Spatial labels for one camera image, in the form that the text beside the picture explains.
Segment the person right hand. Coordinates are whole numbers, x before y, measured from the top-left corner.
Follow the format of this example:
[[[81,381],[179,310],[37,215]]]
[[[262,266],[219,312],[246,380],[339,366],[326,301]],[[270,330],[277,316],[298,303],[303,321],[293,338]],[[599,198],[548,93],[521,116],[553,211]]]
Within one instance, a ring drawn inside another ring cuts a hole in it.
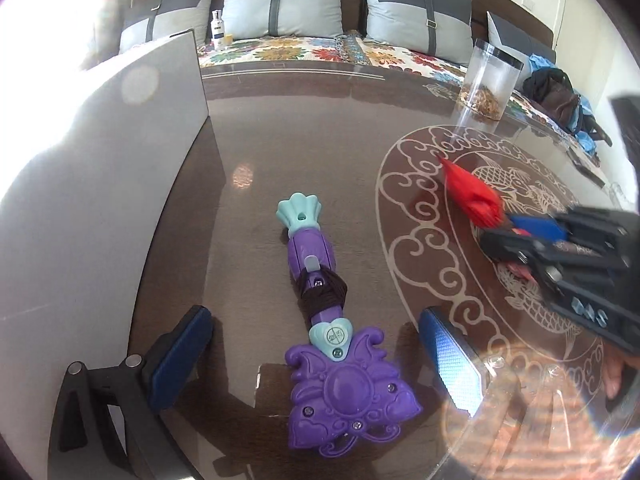
[[[606,395],[605,407],[613,413],[622,404],[639,370],[639,357],[629,354],[612,344],[604,344],[602,380]]]

